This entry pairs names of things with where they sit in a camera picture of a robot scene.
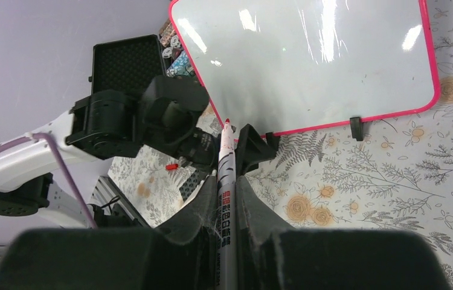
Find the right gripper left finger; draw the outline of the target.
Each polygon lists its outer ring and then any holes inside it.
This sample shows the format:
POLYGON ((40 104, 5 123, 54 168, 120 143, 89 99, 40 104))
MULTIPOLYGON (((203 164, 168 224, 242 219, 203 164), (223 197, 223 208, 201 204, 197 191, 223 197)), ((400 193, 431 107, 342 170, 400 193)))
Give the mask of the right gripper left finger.
POLYGON ((29 230, 0 260, 0 289, 213 289, 217 179, 156 228, 29 230))

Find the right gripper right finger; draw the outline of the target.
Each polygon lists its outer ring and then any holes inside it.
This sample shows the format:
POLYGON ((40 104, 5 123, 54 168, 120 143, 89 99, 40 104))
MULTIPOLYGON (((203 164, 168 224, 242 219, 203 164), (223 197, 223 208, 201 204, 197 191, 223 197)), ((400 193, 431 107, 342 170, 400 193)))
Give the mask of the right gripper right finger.
POLYGON ((449 289, 417 234, 295 228, 243 176, 236 199, 240 289, 449 289))

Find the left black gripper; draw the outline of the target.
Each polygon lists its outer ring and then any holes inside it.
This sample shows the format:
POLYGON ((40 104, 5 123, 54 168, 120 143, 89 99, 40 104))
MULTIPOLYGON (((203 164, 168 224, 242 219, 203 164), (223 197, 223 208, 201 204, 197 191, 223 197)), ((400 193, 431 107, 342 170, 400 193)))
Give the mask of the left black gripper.
MULTIPOLYGON (((258 169, 259 164, 273 160, 277 156, 280 137, 272 132, 263 138, 256 129, 245 125, 239 134, 236 148, 236 173, 248 173, 258 169)), ((171 157, 184 160, 182 167, 195 169, 215 169, 219 156, 219 136, 214 136, 201 128, 194 128, 176 147, 171 157)))

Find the red whiteboard marker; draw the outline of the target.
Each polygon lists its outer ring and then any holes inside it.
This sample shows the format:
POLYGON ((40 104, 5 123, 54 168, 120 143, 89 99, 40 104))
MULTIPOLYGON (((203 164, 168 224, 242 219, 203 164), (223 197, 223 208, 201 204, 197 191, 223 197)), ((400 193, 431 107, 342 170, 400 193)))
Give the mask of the red whiteboard marker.
POLYGON ((237 289, 237 249, 235 214, 235 156, 234 128, 227 118, 221 136, 217 169, 217 260, 216 289, 237 289))

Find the red marker cap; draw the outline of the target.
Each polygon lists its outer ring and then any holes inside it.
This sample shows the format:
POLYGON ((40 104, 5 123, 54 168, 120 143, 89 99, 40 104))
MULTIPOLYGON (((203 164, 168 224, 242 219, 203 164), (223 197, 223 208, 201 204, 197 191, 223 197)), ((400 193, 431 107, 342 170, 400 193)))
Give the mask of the red marker cap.
POLYGON ((176 170, 176 169, 178 169, 178 168, 179 168, 179 164, 176 164, 176 163, 174 163, 174 164, 168 164, 168 165, 166 165, 166 167, 165 167, 165 169, 166 169, 167 171, 176 170))

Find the pink framed whiteboard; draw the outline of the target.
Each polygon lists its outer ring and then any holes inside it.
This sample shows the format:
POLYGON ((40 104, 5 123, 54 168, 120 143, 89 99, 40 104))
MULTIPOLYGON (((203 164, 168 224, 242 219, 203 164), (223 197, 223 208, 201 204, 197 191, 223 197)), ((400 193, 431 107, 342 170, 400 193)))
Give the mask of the pink framed whiteboard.
POLYGON ((294 134, 421 113, 440 97, 426 1, 173 1, 220 121, 294 134))

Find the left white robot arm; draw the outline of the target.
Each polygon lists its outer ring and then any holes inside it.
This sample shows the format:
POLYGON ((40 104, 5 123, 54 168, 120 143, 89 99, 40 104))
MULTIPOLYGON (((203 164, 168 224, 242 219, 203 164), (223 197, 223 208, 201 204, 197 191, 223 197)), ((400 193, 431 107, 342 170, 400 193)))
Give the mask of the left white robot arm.
POLYGON ((68 165, 135 158, 147 146, 193 167, 189 183, 196 185, 226 167, 220 138, 197 126, 208 104, 197 80, 156 76, 143 91, 93 93, 52 122, 0 142, 0 216, 39 214, 63 228, 146 227, 119 194, 105 205, 86 203, 68 165), (66 173, 71 195, 53 180, 56 169, 66 173))

